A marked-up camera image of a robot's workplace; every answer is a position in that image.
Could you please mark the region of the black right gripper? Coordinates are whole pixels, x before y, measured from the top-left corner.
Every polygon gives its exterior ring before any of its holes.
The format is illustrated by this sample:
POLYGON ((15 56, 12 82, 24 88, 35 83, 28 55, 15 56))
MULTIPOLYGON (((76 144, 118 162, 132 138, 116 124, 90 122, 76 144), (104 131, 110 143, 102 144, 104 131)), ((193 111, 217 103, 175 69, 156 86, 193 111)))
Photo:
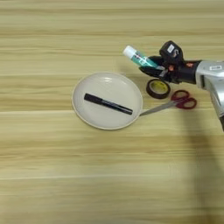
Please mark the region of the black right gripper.
POLYGON ((161 56, 150 56, 149 59, 158 66, 163 66, 167 72, 152 66, 140 66, 139 69, 144 74, 175 84, 180 82, 196 83, 196 70, 200 60, 163 59, 161 56))

